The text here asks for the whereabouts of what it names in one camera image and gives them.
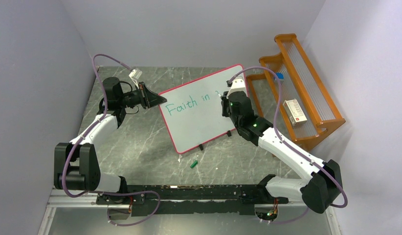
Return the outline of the pink-framed whiteboard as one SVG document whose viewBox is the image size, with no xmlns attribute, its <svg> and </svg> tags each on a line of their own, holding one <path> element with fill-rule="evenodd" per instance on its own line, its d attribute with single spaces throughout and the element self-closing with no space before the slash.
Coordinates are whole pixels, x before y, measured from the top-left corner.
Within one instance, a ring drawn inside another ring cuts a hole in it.
<svg viewBox="0 0 402 235">
<path fill-rule="evenodd" d="M 160 93 L 167 99 L 159 108 L 176 152 L 188 152 L 234 130 L 230 118 L 222 116 L 218 94 L 229 90 L 227 80 L 243 68 L 236 64 Z"/>
</svg>

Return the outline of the green marker cap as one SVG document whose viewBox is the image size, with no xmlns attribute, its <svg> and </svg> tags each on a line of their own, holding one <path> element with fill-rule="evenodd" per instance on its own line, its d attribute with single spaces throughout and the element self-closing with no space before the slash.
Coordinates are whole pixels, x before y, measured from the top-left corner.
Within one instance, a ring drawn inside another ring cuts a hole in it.
<svg viewBox="0 0 402 235">
<path fill-rule="evenodd" d="M 194 161 L 191 165 L 190 168 L 194 168 L 198 164 L 198 161 Z"/>
</svg>

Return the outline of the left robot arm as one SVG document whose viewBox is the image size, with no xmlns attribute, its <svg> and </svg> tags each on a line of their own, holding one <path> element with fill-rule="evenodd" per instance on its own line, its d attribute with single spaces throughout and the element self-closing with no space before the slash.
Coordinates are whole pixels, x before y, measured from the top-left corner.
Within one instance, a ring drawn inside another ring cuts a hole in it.
<svg viewBox="0 0 402 235">
<path fill-rule="evenodd" d="M 70 190 L 99 191 L 109 194 L 118 203 L 129 197 L 126 180 L 100 171 L 97 149 L 105 139 L 117 130 L 126 116 L 126 108 L 141 105 L 143 109 L 163 104 L 166 98 L 150 91 L 144 82 L 136 88 L 123 92 L 122 81 L 117 77 L 103 80 L 105 92 L 95 120 L 78 137 L 61 142 L 54 150 L 54 186 L 66 193 Z"/>
</svg>

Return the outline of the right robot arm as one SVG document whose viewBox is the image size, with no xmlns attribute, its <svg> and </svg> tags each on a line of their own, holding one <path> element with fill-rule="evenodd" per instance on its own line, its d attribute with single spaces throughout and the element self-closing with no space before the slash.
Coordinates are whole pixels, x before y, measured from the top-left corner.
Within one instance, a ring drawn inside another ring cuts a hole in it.
<svg viewBox="0 0 402 235">
<path fill-rule="evenodd" d="M 310 210 L 324 213 L 334 207 L 334 200 L 344 194 L 340 166 L 306 152 L 284 137 L 267 119 L 256 115 L 245 92 L 224 92 L 222 115 L 230 118 L 237 133 L 289 166 L 300 178 L 274 176 L 258 188 L 258 198 L 268 203 L 275 197 L 301 200 Z"/>
</svg>

